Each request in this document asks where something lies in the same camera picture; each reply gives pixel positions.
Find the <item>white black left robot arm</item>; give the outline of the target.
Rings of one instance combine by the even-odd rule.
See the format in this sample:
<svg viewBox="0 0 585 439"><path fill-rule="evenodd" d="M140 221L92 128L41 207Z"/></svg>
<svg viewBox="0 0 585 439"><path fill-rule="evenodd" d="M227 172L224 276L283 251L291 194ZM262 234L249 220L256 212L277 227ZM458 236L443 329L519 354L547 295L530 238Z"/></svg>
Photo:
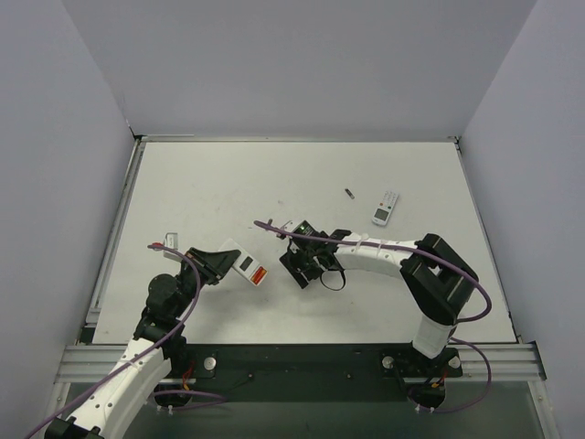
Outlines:
<svg viewBox="0 0 585 439"><path fill-rule="evenodd" d="M166 376L187 364L182 336L205 285L216 285L241 255L239 250L182 253L160 243L152 250L180 259L176 275L161 273L148 284L148 295L133 336L112 371L71 403L69 416L54 416L46 438L121 438L148 397Z"/></svg>

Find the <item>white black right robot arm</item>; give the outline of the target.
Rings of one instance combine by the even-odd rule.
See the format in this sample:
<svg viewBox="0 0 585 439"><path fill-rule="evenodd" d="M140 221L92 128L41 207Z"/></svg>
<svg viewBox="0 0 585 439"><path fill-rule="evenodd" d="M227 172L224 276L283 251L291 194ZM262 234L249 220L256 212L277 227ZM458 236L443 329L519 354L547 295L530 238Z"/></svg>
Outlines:
<svg viewBox="0 0 585 439"><path fill-rule="evenodd" d="M405 242L371 239L350 230L327 235L306 220L289 221L282 230L279 238L289 243L280 262L301 288L327 272L345 278L347 271L363 271L403 280L422 312L412 346L428 359L445 349L478 280L436 234Z"/></svg>

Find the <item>long white remote control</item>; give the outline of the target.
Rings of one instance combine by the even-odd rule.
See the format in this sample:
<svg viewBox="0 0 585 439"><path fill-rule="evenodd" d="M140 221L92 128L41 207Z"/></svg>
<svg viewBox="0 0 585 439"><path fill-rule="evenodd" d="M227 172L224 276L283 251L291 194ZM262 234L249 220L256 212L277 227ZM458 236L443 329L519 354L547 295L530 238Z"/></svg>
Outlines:
<svg viewBox="0 0 585 439"><path fill-rule="evenodd" d="M234 262L234 264L232 265L231 269L234 270L236 273L238 273L241 277L246 279L250 284L252 284L256 287L258 287L263 282L268 271L267 271L265 277L263 278L263 280L258 285L255 285L251 281L253 274L260 267L263 267L264 269L266 269L266 268L260 263L260 261L257 258L252 256L248 251L246 251L243 247L241 247L236 241L234 241L232 239L227 239L221 245L221 247L219 249L221 251L232 251L232 250L239 251L240 255L237 258L237 260Z"/></svg>

